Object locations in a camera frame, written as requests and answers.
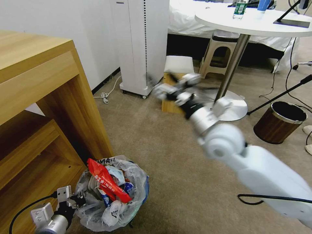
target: table leg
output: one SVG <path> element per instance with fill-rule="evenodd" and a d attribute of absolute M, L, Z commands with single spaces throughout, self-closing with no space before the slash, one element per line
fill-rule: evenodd
<path fill-rule="evenodd" d="M 221 86 L 219 88 L 219 91 L 217 93 L 215 101 L 218 100 L 219 98 L 225 96 L 225 93 L 227 92 L 228 87 L 230 85 L 230 82 L 233 78 L 234 71 L 237 68 L 238 63 L 240 62 L 240 59 L 241 59 L 241 57 L 244 53 L 244 50 L 248 44 L 249 38 L 250 38 L 250 35 L 246 35 L 246 34 L 240 35 L 240 37 L 237 41 L 236 47 L 234 49 L 232 58 L 231 58 L 230 62 L 228 63 L 227 71 L 225 73 L 225 78 L 221 83 Z"/>
<path fill-rule="evenodd" d="M 218 93 L 216 94 L 214 99 L 214 101 L 216 102 L 219 98 L 226 96 L 228 100 L 232 102 L 232 106 L 223 115 L 219 117 L 219 119 L 222 121 L 239 120 L 243 118 L 248 111 L 247 103 L 244 101 L 244 99 L 241 96 L 231 91 L 228 91 L 228 87 L 233 78 L 234 71 L 237 68 L 240 59 L 244 53 L 244 50 L 248 44 L 249 38 L 250 35 L 245 34 L 240 35 L 237 41 L 237 45 L 234 49 L 232 58 L 228 64 L 227 71 L 225 73 L 225 78 L 222 81 Z"/>

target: white tower fan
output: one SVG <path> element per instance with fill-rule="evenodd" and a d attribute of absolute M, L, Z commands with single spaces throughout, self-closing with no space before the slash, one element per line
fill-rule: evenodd
<path fill-rule="evenodd" d="M 122 91 L 144 99 L 163 77 L 169 22 L 169 0 L 111 0 Z"/>

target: beige carpet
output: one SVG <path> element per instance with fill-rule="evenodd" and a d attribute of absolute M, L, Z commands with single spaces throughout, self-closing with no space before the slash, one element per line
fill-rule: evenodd
<path fill-rule="evenodd" d="M 312 60 L 311 38 L 302 38 L 294 61 Z M 270 91 L 271 68 L 239 67 L 230 90 L 246 97 L 249 110 L 265 102 L 259 95 Z M 275 76 L 274 92 L 285 90 L 284 70 Z M 296 84 L 312 68 L 301 66 L 292 71 L 289 86 Z M 108 92 L 116 77 L 102 87 Z M 207 78 L 205 84 L 216 86 L 220 80 Z M 312 105 L 312 82 L 292 94 Z M 298 103 L 289 96 L 280 100 Z M 161 102 L 149 96 L 146 100 L 132 94 L 122 94 L 118 86 L 109 96 L 109 104 L 96 99 L 116 155 L 124 154 L 138 163 L 150 176 L 150 195 L 129 226 L 117 233 L 311 233 L 298 220 L 283 217 L 268 205 L 248 206 L 236 197 L 248 193 L 236 175 L 221 162 L 205 158 L 194 138 L 192 128 L 179 114 L 161 112 Z M 232 122 L 244 133 L 246 141 L 270 150 L 279 159 L 312 185 L 312 156 L 305 149 L 306 135 L 299 127 L 283 144 L 271 145 L 258 139 L 253 126 L 267 107 L 251 116 Z M 312 116 L 304 125 L 312 124 Z M 77 218 L 68 233 L 92 233 L 79 224 Z"/>

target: red snack wrapper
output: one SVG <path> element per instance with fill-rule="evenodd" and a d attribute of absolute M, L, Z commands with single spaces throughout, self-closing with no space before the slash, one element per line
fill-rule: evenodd
<path fill-rule="evenodd" d="M 113 192 L 109 188 L 104 187 L 103 185 L 100 185 L 99 189 L 103 190 L 107 194 L 107 196 L 110 197 L 112 201 L 116 200 L 116 196 L 113 194 Z"/>
<path fill-rule="evenodd" d="M 114 182 L 111 175 L 103 165 L 99 164 L 91 158 L 88 159 L 87 163 L 90 173 L 95 177 L 98 182 L 100 182 L 101 189 L 103 189 L 104 187 L 105 190 L 103 190 L 106 193 L 110 190 L 111 193 L 119 197 L 123 203 L 128 203 L 132 200 L 132 198 Z"/>

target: white table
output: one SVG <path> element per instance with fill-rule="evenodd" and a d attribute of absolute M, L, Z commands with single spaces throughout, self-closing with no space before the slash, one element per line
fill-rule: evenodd
<path fill-rule="evenodd" d="M 241 20 L 233 19 L 233 13 L 234 7 L 229 7 L 227 9 L 203 9 L 197 11 L 195 14 L 195 19 L 206 26 L 240 34 L 233 56 L 228 63 L 225 78 L 216 94 L 215 101 L 226 95 L 234 71 L 238 66 L 251 35 L 270 37 L 312 36 L 312 18 L 309 16 L 289 13 L 284 17 L 284 19 L 310 22 L 309 28 L 301 28 L 273 24 L 284 13 L 283 11 L 266 10 L 264 14 L 261 14 L 255 8 L 246 8 L 246 12 Z M 221 120 L 233 121 L 241 119 L 246 115 L 247 111 L 246 102 L 236 95 L 231 114 L 223 115 Z"/>

